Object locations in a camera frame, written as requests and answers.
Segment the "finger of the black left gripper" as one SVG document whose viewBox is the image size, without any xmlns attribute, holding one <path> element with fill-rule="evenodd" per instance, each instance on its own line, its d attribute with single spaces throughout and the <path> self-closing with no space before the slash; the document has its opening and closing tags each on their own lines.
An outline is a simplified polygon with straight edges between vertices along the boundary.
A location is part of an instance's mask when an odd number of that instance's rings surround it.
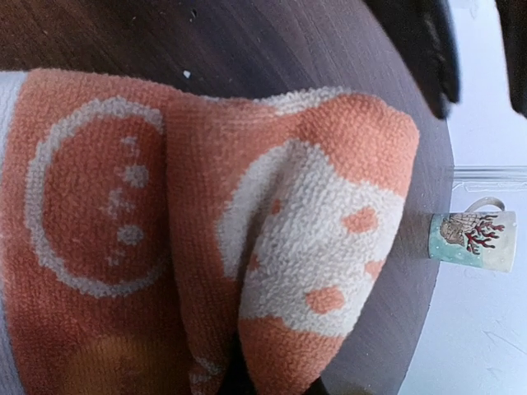
<svg viewBox="0 0 527 395">
<path fill-rule="evenodd" d="M 459 60 L 446 1 L 367 0 L 433 115 L 446 119 L 459 102 Z"/>
<path fill-rule="evenodd" d="M 526 0 L 497 2 L 512 109 L 526 117 Z"/>
</svg>

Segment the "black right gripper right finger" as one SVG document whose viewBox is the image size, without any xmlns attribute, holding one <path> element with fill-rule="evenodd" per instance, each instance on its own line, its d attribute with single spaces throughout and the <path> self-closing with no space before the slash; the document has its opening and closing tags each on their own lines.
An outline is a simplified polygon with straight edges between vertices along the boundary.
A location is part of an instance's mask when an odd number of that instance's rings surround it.
<svg viewBox="0 0 527 395">
<path fill-rule="evenodd" d="M 318 377 L 306 391 L 304 395 L 329 395 L 327 388 L 324 386 L 321 377 Z"/>
</svg>

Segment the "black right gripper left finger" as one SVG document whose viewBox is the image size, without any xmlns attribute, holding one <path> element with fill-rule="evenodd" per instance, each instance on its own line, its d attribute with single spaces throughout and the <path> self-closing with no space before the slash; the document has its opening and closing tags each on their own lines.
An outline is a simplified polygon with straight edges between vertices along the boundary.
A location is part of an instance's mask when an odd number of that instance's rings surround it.
<svg viewBox="0 0 527 395">
<path fill-rule="evenodd" d="M 233 337 L 230 364 L 217 394 L 255 395 L 254 384 L 247 370 L 238 332 Z"/>
</svg>

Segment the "orange bunny pattern towel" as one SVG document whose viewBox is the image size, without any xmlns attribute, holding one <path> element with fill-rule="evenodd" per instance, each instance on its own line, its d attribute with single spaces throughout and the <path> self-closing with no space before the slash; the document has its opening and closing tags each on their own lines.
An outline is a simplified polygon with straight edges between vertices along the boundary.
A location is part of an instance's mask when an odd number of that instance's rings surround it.
<svg viewBox="0 0 527 395">
<path fill-rule="evenodd" d="M 1 391 L 302 394 L 399 228 L 412 119 L 345 88 L 219 99 L 1 75 Z"/>
</svg>

